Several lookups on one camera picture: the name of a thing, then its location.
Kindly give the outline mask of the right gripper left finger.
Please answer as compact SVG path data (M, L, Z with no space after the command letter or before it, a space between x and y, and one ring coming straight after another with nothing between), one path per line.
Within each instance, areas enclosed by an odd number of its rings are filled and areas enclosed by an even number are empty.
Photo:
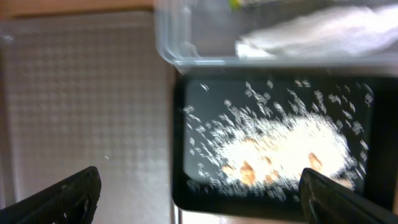
M1 223L90 224L101 192L95 166L1 210Z

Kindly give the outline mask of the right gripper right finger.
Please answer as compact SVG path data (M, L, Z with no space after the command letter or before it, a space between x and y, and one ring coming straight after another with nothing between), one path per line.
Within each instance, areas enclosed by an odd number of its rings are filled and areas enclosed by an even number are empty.
M311 168L303 170L298 191L309 223L397 224L397 215Z

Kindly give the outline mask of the white napkin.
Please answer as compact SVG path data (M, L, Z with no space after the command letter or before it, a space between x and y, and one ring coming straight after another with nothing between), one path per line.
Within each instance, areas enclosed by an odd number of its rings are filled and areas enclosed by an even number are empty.
M242 35L240 58L361 57L397 42L397 5L336 6Z

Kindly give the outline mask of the green snack wrapper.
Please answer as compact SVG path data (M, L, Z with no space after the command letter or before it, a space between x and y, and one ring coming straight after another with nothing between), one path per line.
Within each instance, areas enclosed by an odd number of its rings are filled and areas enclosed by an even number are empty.
M278 0L228 0L228 4L232 9L239 9L242 7L260 6Z

